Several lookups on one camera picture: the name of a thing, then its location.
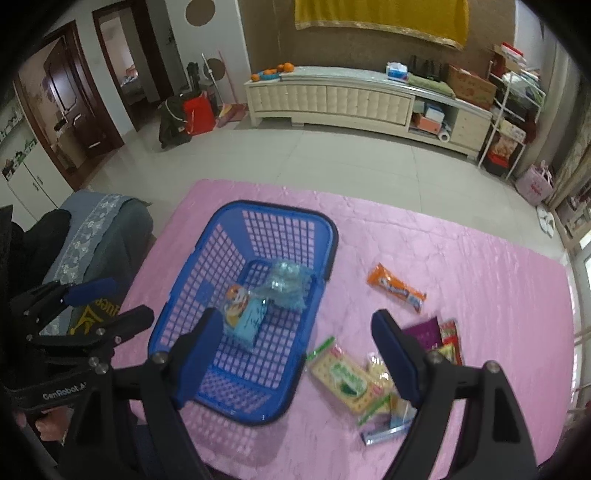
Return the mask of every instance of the yellow cloth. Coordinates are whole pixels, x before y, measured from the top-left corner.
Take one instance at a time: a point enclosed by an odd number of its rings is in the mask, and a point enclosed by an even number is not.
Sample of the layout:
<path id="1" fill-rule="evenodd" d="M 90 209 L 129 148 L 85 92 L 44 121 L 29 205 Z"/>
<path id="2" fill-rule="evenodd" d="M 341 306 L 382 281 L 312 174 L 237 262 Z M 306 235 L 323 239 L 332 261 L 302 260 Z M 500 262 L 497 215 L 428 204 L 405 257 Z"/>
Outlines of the yellow cloth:
<path id="1" fill-rule="evenodd" d="M 353 27 L 410 35 L 461 50 L 468 0 L 295 0 L 295 27 Z"/>

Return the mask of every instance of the packaged snack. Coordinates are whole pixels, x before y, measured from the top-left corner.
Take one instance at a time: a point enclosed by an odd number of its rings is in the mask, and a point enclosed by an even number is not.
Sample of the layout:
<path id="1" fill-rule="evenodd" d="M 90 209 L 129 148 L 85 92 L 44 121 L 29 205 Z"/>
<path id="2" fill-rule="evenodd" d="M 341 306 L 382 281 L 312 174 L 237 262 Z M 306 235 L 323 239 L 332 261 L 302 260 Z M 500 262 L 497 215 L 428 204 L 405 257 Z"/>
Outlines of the packaged snack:
<path id="1" fill-rule="evenodd" d="M 382 387 L 386 392 L 394 389 L 394 381 L 382 357 L 377 353 L 370 353 L 368 355 L 368 373 Z"/>
<path id="2" fill-rule="evenodd" d="M 369 273 L 368 283 L 382 287 L 399 299 L 408 302 L 417 313 L 421 313 L 423 302 L 427 299 L 426 293 L 420 293 L 409 287 L 406 283 L 394 277 L 381 263 Z"/>
<path id="3" fill-rule="evenodd" d="M 417 414 L 417 409 L 409 401 L 399 397 L 391 397 L 390 409 L 392 410 L 390 428 L 412 423 Z"/>
<path id="4" fill-rule="evenodd" d="M 405 329 L 402 329 L 402 332 L 406 335 L 412 335 L 415 337 L 426 351 L 441 348 L 443 346 L 437 317 L 433 317 L 426 322 L 406 327 Z"/>
<path id="5" fill-rule="evenodd" d="M 439 330 L 441 333 L 441 339 L 443 340 L 443 345 L 453 345 L 456 355 L 456 365 L 463 365 L 462 362 L 462 351 L 460 349 L 460 336 L 457 332 L 457 326 L 455 320 L 448 320 L 443 322 L 439 326 Z"/>
<path id="6" fill-rule="evenodd" d="M 273 301 L 290 310 L 306 308 L 306 294 L 313 271 L 289 260 L 273 263 L 265 282 L 252 289 L 252 296 Z"/>
<path id="7" fill-rule="evenodd" d="M 450 361 L 450 363 L 457 365 L 456 347 L 453 343 L 443 345 L 441 348 L 438 348 L 437 351 L 440 354 L 442 354 L 445 358 L 447 358 Z"/>
<path id="8" fill-rule="evenodd" d="M 334 337 L 312 352 L 308 360 L 312 375 L 357 415 L 384 395 L 384 389 L 337 345 Z"/>
<path id="9" fill-rule="evenodd" d="M 252 351 L 267 312 L 267 300 L 253 298 L 244 287 L 233 285 L 226 292 L 222 312 L 225 320 L 224 333 L 244 349 Z"/>

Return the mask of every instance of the wafer package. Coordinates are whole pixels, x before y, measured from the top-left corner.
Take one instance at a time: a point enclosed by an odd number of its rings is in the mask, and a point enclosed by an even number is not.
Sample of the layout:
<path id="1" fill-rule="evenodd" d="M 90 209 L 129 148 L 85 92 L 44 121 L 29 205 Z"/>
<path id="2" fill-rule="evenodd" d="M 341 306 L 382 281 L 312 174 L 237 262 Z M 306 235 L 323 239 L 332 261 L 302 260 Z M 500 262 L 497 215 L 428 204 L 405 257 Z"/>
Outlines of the wafer package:
<path id="1" fill-rule="evenodd" d="M 329 338 L 308 355 L 308 368 L 349 410 L 360 415 L 385 394 L 384 389 Z"/>

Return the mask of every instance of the blue gripper pad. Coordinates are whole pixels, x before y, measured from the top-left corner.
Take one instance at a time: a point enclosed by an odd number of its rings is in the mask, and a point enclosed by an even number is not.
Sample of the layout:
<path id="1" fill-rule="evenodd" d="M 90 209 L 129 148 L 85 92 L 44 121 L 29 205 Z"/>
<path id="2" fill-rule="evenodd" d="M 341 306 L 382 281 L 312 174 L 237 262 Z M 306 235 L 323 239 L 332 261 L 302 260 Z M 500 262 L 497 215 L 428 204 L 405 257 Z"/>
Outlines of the blue gripper pad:
<path id="1" fill-rule="evenodd" d="M 417 368 L 424 365 L 425 351 L 414 338 L 404 335 L 387 310 L 374 313 L 371 333 L 400 397 L 418 408 L 423 402 L 423 393 Z"/>
<path id="2" fill-rule="evenodd" d="M 175 374 L 177 390 L 174 402 L 177 408 L 195 398 L 207 369 L 213 363 L 217 349 L 222 341 L 223 316 L 217 309 L 207 309 L 195 328 L 181 335 L 171 350 L 171 356 L 179 356 L 184 361 Z"/>

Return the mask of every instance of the orange snack package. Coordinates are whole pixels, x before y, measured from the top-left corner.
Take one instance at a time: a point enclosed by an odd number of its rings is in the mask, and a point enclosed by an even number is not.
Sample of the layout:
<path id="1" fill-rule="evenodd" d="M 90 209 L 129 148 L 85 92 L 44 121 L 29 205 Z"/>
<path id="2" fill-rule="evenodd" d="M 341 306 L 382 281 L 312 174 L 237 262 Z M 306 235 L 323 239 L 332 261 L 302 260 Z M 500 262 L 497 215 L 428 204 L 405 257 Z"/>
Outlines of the orange snack package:
<path id="1" fill-rule="evenodd" d="M 402 280 L 394 277 L 392 272 L 385 268 L 381 263 L 369 273 L 368 283 L 370 285 L 382 287 L 400 300 L 408 302 L 413 306 L 417 313 L 421 313 L 423 302 L 427 299 L 426 293 L 421 293 L 414 288 L 409 287 Z"/>

